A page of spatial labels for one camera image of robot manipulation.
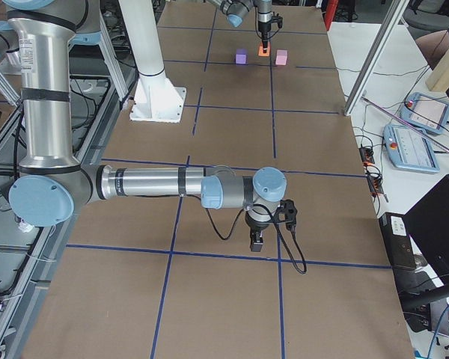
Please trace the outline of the orange foam cube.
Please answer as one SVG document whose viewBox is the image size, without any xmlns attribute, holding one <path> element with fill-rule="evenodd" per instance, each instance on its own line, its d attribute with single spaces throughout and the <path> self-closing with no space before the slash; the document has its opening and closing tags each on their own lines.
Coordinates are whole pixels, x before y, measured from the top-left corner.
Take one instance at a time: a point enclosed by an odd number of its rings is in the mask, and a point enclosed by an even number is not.
<svg viewBox="0 0 449 359">
<path fill-rule="evenodd" d="M 260 57 L 269 57 L 270 56 L 270 46 L 264 47 L 262 44 L 259 45 L 258 55 Z"/>
</svg>

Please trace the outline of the pink foam cube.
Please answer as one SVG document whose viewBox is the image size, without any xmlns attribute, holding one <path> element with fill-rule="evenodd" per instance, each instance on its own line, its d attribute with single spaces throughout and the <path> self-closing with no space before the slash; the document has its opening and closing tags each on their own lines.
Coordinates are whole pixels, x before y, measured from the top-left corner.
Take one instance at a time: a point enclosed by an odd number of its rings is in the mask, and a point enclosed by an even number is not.
<svg viewBox="0 0 449 359">
<path fill-rule="evenodd" d="M 276 66 L 286 66 L 287 65 L 288 52 L 285 49 L 278 49 L 275 56 Z"/>
</svg>

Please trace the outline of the purple foam cube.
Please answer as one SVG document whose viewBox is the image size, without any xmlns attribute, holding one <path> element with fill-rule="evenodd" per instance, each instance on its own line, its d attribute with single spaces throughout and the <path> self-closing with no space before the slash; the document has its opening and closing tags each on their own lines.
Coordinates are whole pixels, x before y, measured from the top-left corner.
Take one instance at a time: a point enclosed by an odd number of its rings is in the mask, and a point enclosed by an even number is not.
<svg viewBox="0 0 449 359">
<path fill-rule="evenodd" d="M 235 53 L 235 64 L 247 64 L 248 52 L 246 49 L 237 49 Z"/>
</svg>

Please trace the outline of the brown paper table cover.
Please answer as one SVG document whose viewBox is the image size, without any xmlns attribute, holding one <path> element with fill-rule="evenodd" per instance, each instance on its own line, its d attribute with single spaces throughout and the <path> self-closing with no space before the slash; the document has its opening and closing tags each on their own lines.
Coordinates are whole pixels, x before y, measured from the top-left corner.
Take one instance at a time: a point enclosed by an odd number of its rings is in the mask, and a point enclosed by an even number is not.
<svg viewBox="0 0 449 359">
<path fill-rule="evenodd" d="M 191 197 L 115 197 L 87 205 L 70 236 L 24 358 L 412 358 L 379 224 L 323 22 L 282 8 L 275 47 L 257 50 L 252 19 L 232 29 L 208 4 L 171 2 L 159 39 L 172 81 L 188 89 L 179 123 L 117 119 L 103 154 L 116 168 L 223 164 L 205 212 Z M 299 211 L 299 274 L 275 230 L 250 251 L 237 216 L 264 166 L 287 176 Z"/>
</svg>

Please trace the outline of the purple stick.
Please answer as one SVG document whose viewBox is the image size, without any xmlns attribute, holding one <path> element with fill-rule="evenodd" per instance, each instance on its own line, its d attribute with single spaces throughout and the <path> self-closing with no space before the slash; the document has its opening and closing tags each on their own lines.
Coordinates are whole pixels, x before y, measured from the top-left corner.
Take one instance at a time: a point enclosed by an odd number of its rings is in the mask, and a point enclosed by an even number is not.
<svg viewBox="0 0 449 359">
<path fill-rule="evenodd" d="M 401 119 L 400 117 L 392 114 L 391 112 L 387 111 L 386 109 L 384 109 L 383 107 L 377 105 L 376 103 L 374 103 L 373 101 L 369 100 L 368 98 L 362 96 L 361 100 L 363 100 L 364 102 L 366 102 L 368 105 L 372 105 L 374 108 L 378 109 L 379 111 L 381 111 L 383 114 L 391 117 L 393 120 L 396 120 L 398 123 L 400 123 L 401 125 L 405 126 L 407 129 L 410 129 L 411 131 L 415 132 L 417 135 L 420 135 L 422 138 L 426 138 L 428 141 L 431 141 L 433 144 L 435 144 L 437 147 L 439 147 L 440 149 L 442 149 L 445 153 L 449 154 L 449 148 L 446 147 L 445 145 L 439 143 L 437 140 L 431 138 L 429 135 L 427 135 L 426 133 L 420 132 L 419 129 L 417 129 L 416 127 L 414 127 L 412 124 L 407 123 L 405 120 Z"/>
</svg>

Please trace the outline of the orange black connector strip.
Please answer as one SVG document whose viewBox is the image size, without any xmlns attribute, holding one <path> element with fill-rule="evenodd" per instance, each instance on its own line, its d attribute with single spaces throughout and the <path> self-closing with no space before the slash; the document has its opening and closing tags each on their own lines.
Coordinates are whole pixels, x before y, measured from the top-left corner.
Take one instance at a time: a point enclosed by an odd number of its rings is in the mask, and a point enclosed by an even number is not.
<svg viewBox="0 0 449 359">
<path fill-rule="evenodd" d="M 372 197 L 383 195 L 382 189 L 383 176 L 381 170 L 377 167 L 374 157 L 373 148 L 371 146 L 360 146 L 358 148 L 364 173 L 367 178 L 367 184 Z"/>
</svg>

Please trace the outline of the black computer box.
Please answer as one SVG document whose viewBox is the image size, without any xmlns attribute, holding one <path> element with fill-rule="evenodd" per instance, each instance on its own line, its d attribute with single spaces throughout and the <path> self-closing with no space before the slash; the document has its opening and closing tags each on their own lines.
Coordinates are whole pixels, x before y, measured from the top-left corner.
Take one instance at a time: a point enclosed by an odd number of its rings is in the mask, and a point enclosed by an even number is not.
<svg viewBox="0 0 449 359">
<path fill-rule="evenodd" d="M 414 271 L 415 258 L 403 216 L 385 212 L 379 218 L 379 226 L 391 266 L 394 269 Z"/>
</svg>

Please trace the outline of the lower teach pendant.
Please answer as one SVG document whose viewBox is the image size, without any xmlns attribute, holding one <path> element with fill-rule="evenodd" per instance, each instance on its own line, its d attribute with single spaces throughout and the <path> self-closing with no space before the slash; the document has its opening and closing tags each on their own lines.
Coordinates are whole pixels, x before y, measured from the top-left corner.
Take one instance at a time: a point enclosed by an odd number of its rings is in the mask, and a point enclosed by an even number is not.
<svg viewBox="0 0 449 359">
<path fill-rule="evenodd" d="M 383 138 L 394 167 L 427 174 L 440 171 L 430 142 L 417 132 L 405 126 L 388 124 L 383 129 Z"/>
</svg>

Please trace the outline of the teach pendant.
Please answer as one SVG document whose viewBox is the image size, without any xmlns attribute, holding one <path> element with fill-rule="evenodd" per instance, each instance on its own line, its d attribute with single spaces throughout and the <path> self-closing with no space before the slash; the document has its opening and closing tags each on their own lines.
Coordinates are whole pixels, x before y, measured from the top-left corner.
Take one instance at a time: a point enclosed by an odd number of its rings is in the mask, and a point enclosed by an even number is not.
<svg viewBox="0 0 449 359">
<path fill-rule="evenodd" d="M 414 92 L 404 101 L 400 117 L 431 135 L 440 135 L 449 118 L 449 102 Z"/>
<path fill-rule="evenodd" d="M 388 124 L 383 129 L 383 138 L 394 167 L 427 174 L 440 171 L 430 142 L 417 132 L 405 126 Z"/>
</svg>

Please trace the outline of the upper teach pendant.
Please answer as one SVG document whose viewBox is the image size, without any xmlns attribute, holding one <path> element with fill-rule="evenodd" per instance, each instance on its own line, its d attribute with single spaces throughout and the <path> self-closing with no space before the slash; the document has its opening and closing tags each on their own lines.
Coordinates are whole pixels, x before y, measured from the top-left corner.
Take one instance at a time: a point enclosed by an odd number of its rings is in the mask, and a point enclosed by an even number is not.
<svg viewBox="0 0 449 359">
<path fill-rule="evenodd" d="M 440 135 L 449 118 L 449 102 L 414 92 L 404 101 L 400 117 L 431 135 Z"/>
</svg>

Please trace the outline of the black laptop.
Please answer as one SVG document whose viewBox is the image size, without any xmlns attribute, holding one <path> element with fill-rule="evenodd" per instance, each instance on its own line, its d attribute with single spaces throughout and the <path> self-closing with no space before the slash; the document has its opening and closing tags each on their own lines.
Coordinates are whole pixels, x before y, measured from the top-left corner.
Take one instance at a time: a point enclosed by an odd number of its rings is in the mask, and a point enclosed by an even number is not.
<svg viewBox="0 0 449 359">
<path fill-rule="evenodd" d="M 449 175 L 404 215 L 404 223 L 435 273 L 449 274 Z"/>
</svg>

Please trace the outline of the aluminium frame post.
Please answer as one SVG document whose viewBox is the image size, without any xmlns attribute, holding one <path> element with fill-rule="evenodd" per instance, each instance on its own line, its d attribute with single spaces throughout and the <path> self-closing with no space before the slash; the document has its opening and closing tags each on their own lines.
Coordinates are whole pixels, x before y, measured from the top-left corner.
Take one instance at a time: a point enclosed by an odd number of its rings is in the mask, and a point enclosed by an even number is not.
<svg viewBox="0 0 449 359">
<path fill-rule="evenodd" d="M 352 87 L 350 95 L 346 101 L 346 105 L 343 109 L 345 116 L 350 116 L 357 102 L 364 95 L 365 87 L 373 74 L 377 61 L 379 60 L 387 42 L 390 39 L 391 33 L 395 26 L 400 21 L 405 9 L 408 6 L 409 1 L 406 0 L 393 0 L 385 18 L 377 32 L 377 35 L 373 41 L 370 51 L 365 58 L 363 66 L 361 67 L 358 78 Z"/>
</svg>

